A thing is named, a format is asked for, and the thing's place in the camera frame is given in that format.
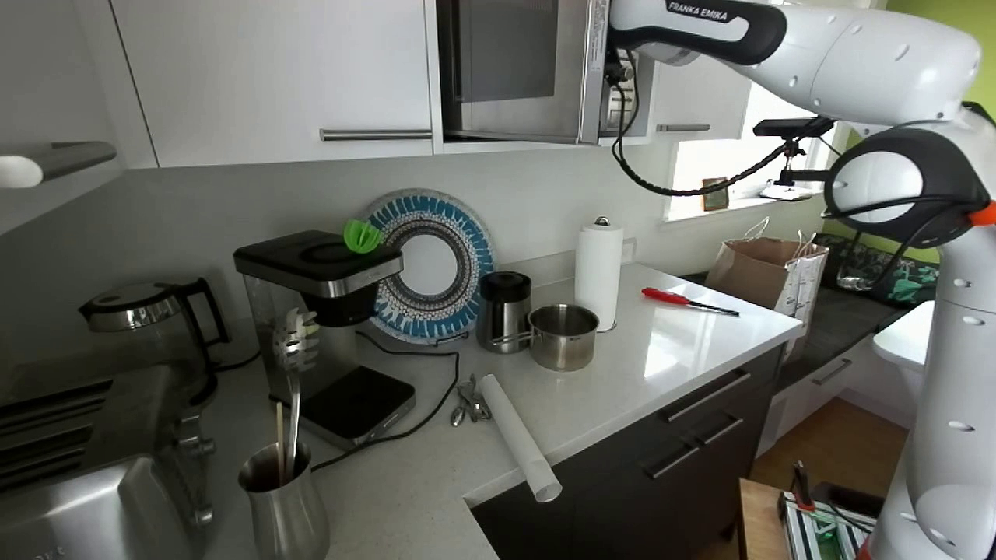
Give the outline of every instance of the knife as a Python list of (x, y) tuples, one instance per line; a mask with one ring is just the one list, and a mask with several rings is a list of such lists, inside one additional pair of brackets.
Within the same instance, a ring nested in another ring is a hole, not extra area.
[(643, 299), (654, 299), (654, 301), (664, 301), (664, 304), (677, 304), (677, 309), (700, 309), (700, 310), (715, 310), (715, 313), (742, 318), (742, 310), (734, 310), (734, 309), (718, 309), (718, 304), (694, 301), (694, 299), (684, 299), (684, 296), (677, 296), (677, 292), (664, 292), (664, 291), (654, 291), (654, 287), (643, 287)]

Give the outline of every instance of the dark cabinet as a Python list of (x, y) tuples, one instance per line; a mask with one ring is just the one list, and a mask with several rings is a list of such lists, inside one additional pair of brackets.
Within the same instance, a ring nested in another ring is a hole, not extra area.
[(505, 560), (691, 557), (734, 525), (779, 353), (563, 462), (563, 494), (516, 486), (473, 515)]

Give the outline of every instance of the white countertop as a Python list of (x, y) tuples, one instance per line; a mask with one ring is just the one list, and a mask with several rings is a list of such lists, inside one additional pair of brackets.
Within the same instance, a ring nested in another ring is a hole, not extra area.
[[(640, 296), (640, 287), (738, 309), (742, 318), (654, 304)], [(569, 296), (569, 287), (535, 291), (532, 309), (569, 301)], [(593, 361), (584, 369), (554, 375), (532, 365), (530, 353), (490, 354), (469, 338), (450, 349), (459, 353), (459, 384), (499, 375), (535, 444), (552, 465), (561, 465), (793, 332), (801, 332), (801, 325), (783, 313), (661, 270), (624, 268), (619, 320), (611, 332), (598, 332)], [(416, 407), (395, 429), (416, 423), (450, 384), (450, 361), (446, 357), (387, 357), (372, 347), (363, 349), (368, 357), (377, 361), (377, 369), (416, 387)], [(455, 402), (450, 396), (440, 418), (410, 439), (372, 444), (313, 472), (329, 515), (333, 544), (327, 557), (494, 557), (469, 508), (520, 486), (524, 475), (494, 423), (463, 423), (457, 429), (448, 423)], [(216, 502), (207, 557), (252, 557), (250, 502), (237, 486), (237, 471), (274, 434), (257, 365), (222, 378), (206, 429), (219, 439), (207, 472)], [(306, 442), (313, 448), (313, 465), (336, 455), (319, 439), (306, 435)]]
[(899, 368), (917, 369), (926, 365), (931, 325), (932, 301), (921, 301), (875, 335), (875, 353)]

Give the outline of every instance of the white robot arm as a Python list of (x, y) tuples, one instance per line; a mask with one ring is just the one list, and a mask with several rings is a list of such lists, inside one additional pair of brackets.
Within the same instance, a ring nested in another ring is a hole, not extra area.
[(973, 39), (829, 6), (614, 0), (614, 40), (664, 63), (707, 52), (788, 102), (875, 132), (829, 181), (830, 215), (940, 245), (924, 396), (875, 560), (996, 557), (996, 124), (966, 108)]

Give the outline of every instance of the white rolling pin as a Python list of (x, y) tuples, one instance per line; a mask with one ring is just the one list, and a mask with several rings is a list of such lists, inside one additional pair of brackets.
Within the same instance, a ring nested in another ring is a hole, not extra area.
[(524, 425), (516, 407), (507, 402), (499, 378), (486, 375), (486, 378), (478, 378), (476, 387), (478, 387), (478, 396), (486, 398), (486, 404), (490, 407), (490, 419), (505, 439), (505, 448), (510, 452), (510, 459), (524, 471), (526, 486), (532, 490), (532, 497), (538, 504), (557, 502), (563, 486), (554, 475), (552, 465), (541, 459), (541, 452), (538, 452), (535, 439), (530, 435), (530, 429)]

